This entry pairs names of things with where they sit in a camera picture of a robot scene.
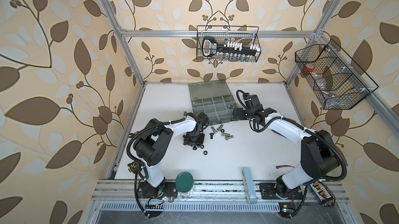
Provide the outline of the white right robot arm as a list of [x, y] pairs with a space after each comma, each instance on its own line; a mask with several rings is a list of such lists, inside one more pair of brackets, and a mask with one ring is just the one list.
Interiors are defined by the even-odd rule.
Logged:
[[263, 108], [255, 94], [237, 90], [236, 96], [242, 110], [239, 120], [248, 120], [250, 129], [256, 133], [270, 129], [300, 147], [300, 163], [276, 179], [272, 192], [287, 199], [291, 192], [320, 179], [341, 181], [348, 170], [328, 131], [315, 131], [302, 126], [293, 119], [280, 115], [272, 108]]

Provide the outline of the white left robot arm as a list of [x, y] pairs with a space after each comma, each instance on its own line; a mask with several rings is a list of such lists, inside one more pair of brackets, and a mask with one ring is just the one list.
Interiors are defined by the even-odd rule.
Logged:
[[184, 113], [179, 120], [161, 122], [152, 119], [144, 129], [130, 133], [126, 154], [132, 160], [127, 165], [130, 172], [139, 175], [148, 186], [158, 189], [163, 186], [165, 177], [161, 169], [161, 160], [166, 154], [173, 137], [183, 135], [183, 144], [193, 150], [204, 148], [205, 134], [209, 126], [208, 116]]

